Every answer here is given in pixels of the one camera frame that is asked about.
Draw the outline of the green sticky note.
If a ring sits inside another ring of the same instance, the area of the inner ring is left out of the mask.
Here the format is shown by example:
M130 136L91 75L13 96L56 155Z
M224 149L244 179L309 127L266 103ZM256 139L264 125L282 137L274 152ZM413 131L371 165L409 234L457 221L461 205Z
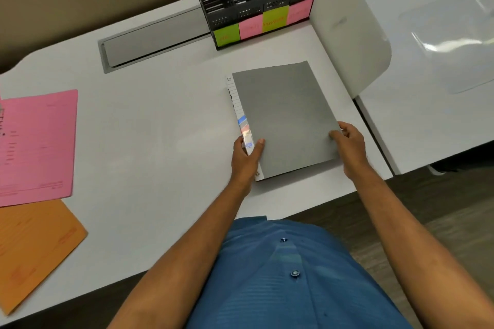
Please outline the green sticky note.
M273 8L262 14L262 32L267 33L287 25L289 5Z
M223 28L213 30L213 38L217 49L234 44L241 40L239 24L235 23Z

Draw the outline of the person's right hand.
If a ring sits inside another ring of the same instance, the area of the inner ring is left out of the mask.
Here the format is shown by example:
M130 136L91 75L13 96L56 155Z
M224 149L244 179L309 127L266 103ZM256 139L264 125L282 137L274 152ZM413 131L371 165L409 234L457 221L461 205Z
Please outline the person's right hand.
M367 159L364 136L352 124L338 121L339 131L345 132L346 139L337 144L337 151L343 162L346 176L353 182L370 171L371 165Z

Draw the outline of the white desk divider panel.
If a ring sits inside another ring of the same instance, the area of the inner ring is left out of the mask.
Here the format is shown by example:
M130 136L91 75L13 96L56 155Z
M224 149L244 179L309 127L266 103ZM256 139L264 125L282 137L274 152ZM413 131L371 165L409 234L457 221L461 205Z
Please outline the white desk divider panel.
M351 98L388 69L391 44L366 0L314 0L310 20Z

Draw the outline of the grey file folder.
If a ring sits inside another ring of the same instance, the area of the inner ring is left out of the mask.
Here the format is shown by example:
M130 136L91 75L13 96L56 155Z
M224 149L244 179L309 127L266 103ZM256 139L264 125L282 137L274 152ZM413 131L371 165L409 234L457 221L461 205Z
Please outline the grey file folder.
M266 141L256 181L338 159L329 136L338 122L309 62L234 72L226 83L247 154Z

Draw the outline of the blue button shirt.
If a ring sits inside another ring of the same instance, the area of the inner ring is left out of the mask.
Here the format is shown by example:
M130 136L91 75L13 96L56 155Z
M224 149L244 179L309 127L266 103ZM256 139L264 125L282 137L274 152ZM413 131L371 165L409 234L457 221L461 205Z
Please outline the blue button shirt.
M187 329L411 329L372 276L321 227L235 220Z

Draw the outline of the clear plastic sheet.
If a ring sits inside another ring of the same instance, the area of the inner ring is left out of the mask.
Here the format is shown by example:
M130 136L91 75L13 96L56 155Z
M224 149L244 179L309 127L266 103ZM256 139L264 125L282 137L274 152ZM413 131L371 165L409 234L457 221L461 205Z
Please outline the clear plastic sheet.
M494 0L437 0L399 19L449 93L494 81Z

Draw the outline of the pink paper folder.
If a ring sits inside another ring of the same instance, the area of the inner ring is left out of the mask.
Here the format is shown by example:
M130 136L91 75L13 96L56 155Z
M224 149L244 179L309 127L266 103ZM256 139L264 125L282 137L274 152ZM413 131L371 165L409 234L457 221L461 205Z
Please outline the pink paper folder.
M0 207L70 197L76 89L0 99Z

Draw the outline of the person's right forearm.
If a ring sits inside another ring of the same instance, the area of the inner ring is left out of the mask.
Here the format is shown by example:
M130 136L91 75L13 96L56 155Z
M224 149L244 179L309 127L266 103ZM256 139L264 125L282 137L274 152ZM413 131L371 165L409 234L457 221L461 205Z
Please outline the person's right forearm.
M426 329L494 329L494 303L368 164L345 168Z

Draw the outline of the person's left hand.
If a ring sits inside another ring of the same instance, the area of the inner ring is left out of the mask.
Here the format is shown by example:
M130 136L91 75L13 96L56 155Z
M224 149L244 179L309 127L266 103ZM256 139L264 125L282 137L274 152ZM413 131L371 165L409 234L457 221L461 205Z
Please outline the person's left hand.
M258 171L259 163L256 164L255 161L251 159L251 154L249 155L244 151L243 141L243 137L239 136L233 145L231 162L232 174L230 181L243 189L250 191Z

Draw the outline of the person's left forearm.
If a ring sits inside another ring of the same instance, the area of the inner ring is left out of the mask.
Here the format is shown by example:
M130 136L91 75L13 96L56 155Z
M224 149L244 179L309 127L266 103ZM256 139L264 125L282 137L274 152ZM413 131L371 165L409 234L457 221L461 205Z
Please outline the person's left forearm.
M130 292L107 329L182 329L251 183L231 178Z

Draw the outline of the pink sticky note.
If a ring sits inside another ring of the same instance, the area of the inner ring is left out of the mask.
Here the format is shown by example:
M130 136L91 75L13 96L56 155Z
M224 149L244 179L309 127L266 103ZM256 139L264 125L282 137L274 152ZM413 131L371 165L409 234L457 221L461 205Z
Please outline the pink sticky note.
M309 18L314 0L303 0L288 8L287 25L293 25Z
M241 40L246 40L263 33L263 14L239 22Z

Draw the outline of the orange paper folder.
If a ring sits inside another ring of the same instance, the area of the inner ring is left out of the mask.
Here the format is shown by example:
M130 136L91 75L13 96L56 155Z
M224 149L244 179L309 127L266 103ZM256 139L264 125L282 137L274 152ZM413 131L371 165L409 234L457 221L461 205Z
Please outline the orange paper folder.
M0 207L0 310L9 316L88 232L61 199Z

